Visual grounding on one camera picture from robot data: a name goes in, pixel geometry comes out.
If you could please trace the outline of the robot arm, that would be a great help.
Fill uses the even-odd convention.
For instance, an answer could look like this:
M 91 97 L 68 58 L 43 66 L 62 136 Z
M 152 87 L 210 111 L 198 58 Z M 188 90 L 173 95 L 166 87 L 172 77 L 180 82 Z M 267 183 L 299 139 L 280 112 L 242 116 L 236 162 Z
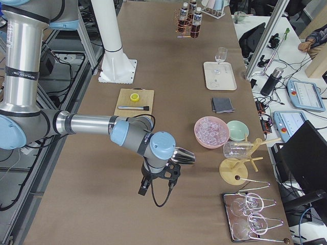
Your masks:
M 171 161 L 176 142 L 167 132 L 153 133 L 151 119 L 78 115 L 37 106 L 43 31 L 77 29 L 77 1 L 2 1 L 2 12 L 8 25 L 1 148 L 21 148 L 53 135 L 109 135 L 112 142 L 143 157 L 139 194 L 152 189 L 156 178 L 168 180 L 172 189 L 180 176 L 180 166 Z

